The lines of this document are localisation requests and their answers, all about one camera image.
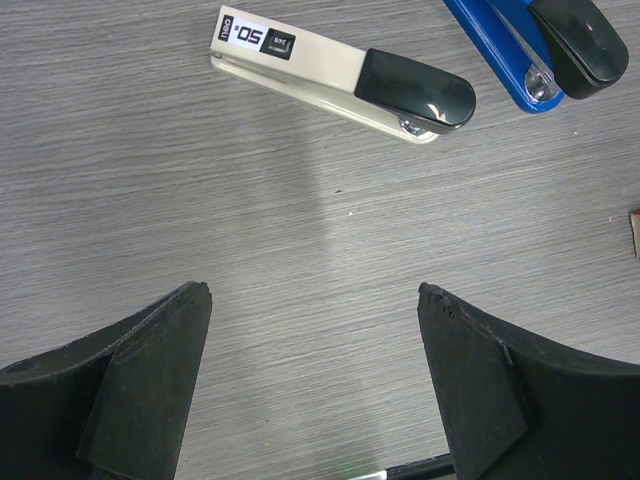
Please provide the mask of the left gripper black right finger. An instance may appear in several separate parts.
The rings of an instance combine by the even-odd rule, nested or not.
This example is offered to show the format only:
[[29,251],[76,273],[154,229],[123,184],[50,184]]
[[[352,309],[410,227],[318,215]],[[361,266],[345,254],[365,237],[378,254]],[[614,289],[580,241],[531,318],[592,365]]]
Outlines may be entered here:
[[428,283],[417,313],[458,478],[638,478],[638,365],[550,340]]

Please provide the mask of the grey black stapler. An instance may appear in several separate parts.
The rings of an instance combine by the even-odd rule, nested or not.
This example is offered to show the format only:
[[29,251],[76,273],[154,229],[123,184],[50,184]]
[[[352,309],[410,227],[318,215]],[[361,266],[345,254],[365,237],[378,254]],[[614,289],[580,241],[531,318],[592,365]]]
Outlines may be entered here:
[[476,109],[460,76],[229,6],[219,10],[210,58],[220,72],[408,144],[459,130]]

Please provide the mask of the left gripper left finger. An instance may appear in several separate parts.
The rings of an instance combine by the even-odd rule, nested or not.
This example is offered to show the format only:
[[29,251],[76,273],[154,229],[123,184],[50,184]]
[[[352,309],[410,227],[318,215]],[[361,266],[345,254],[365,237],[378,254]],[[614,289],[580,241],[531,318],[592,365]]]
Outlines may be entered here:
[[1,370],[4,479],[172,479],[212,297],[188,282]]

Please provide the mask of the blue stapler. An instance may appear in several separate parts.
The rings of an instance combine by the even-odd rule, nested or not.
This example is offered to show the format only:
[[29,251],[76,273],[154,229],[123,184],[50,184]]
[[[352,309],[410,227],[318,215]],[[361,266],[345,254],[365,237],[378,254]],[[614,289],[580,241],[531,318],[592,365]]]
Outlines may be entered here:
[[626,44],[595,2],[447,1],[516,105],[546,113],[566,97],[589,98],[629,64]]

